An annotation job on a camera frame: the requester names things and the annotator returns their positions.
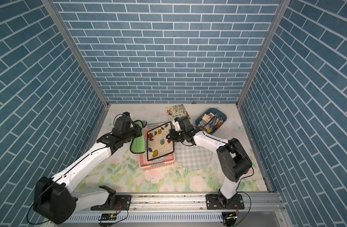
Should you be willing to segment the green grey microfibre cloth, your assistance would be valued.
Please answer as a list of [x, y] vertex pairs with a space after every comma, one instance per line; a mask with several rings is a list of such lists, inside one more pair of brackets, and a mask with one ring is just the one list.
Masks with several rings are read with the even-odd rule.
[[135, 129], [137, 129], [138, 135], [132, 140], [130, 151], [133, 154], [142, 154], [145, 152], [146, 144], [144, 131], [147, 126], [146, 121], [136, 120], [134, 122]]

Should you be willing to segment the round checkered plate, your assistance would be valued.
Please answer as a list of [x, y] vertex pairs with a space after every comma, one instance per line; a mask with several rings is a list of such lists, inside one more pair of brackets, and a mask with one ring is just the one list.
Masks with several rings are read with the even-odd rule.
[[200, 146], [186, 146], [176, 143], [174, 147], [176, 162], [187, 170], [202, 170], [212, 160], [212, 151]]

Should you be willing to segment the square floral plate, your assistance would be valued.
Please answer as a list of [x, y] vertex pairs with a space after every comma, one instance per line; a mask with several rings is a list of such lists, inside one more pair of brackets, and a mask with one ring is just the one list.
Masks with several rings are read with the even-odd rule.
[[148, 161], [154, 161], [174, 153], [174, 143], [166, 138], [171, 129], [171, 123], [167, 122], [148, 131], [146, 151]]

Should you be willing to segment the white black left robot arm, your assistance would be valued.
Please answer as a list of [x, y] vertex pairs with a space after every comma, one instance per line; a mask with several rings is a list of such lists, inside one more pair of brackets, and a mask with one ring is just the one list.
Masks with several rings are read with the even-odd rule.
[[126, 143], [138, 143], [144, 138], [147, 122], [133, 121], [128, 112], [119, 115], [111, 132], [101, 136], [78, 160], [51, 178], [42, 177], [35, 185], [34, 201], [29, 208], [46, 221], [62, 224], [73, 213], [88, 208], [100, 211], [119, 206], [116, 191], [101, 185], [85, 193], [75, 193], [78, 184], [104, 160], [111, 157]]

